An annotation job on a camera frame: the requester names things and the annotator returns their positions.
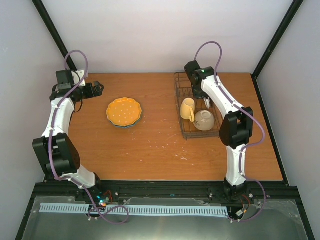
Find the yellow ceramic mug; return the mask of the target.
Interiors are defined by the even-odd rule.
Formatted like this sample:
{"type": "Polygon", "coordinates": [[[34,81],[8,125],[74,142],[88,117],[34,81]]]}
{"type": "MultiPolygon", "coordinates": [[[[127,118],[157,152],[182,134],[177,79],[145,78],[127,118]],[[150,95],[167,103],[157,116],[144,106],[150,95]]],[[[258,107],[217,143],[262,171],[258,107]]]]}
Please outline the yellow ceramic mug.
{"type": "Polygon", "coordinates": [[[195,101],[192,98],[185,98],[180,106],[180,116],[191,123],[195,121],[195,101]]]}

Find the dark wire dish rack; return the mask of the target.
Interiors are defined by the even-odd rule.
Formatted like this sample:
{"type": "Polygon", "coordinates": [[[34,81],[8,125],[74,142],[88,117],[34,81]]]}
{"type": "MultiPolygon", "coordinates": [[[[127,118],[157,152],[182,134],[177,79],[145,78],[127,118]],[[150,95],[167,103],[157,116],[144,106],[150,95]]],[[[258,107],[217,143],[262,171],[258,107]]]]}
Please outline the dark wire dish rack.
{"type": "Polygon", "coordinates": [[[188,139],[200,139],[200,138],[218,138],[219,130],[222,124],[222,115],[219,112],[216,105],[210,100],[210,108],[207,108],[204,99],[197,99],[193,95],[191,82],[188,79],[185,72],[176,72],[173,75],[174,90],[175,90],[175,102],[177,115],[179,119],[180,130],[183,138],[188,139]],[[209,111],[214,117],[214,125],[210,130],[201,131],[197,129],[193,122],[189,120],[182,119],[181,117],[181,105],[186,98],[191,98],[195,102],[195,111],[198,113],[200,111],[209,111]]]}

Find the white floral bowl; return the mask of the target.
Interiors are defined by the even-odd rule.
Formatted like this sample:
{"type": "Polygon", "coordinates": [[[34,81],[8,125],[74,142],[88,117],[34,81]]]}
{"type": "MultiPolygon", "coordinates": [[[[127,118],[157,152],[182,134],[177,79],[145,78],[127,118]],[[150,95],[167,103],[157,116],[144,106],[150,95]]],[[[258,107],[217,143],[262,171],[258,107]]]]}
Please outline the white floral bowl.
{"type": "Polygon", "coordinates": [[[215,125],[214,115],[208,110],[198,111],[193,125],[200,131],[210,131],[215,125]]]}

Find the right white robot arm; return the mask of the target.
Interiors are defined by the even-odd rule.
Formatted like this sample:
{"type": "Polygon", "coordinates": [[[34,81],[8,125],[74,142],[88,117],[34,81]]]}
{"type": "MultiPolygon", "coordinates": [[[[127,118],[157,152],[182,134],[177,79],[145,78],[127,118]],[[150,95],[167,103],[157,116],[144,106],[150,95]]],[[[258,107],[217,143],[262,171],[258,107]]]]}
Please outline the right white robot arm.
{"type": "Polygon", "coordinates": [[[245,147],[253,135],[253,110],[243,107],[229,93],[212,67],[201,68],[193,60],[184,66],[184,71],[190,80],[193,96],[212,100],[223,117],[219,138],[227,151],[224,196],[229,202],[235,201],[246,189],[245,147]]]}

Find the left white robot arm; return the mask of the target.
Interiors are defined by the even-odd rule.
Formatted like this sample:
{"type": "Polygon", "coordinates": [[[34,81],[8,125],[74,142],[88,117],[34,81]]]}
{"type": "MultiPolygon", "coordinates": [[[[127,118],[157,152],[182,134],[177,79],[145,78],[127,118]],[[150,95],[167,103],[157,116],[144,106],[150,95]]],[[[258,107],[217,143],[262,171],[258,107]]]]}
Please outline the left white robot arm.
{"type": "Polygon", "coordinates": [[[48,124],[32,147],[46,176],[59,181],[73,182],[78,188],[87,188],[86,195],[92,201],[103,198],[104,188],[94,172],[81,165],[80,155],[69,138],[71,119],[77,103],[102,95],[104,86],[98,81],[86,83],[85,70],[61,70],[56,72],[57,84],[49,97],[51,112],[48,124]]]}

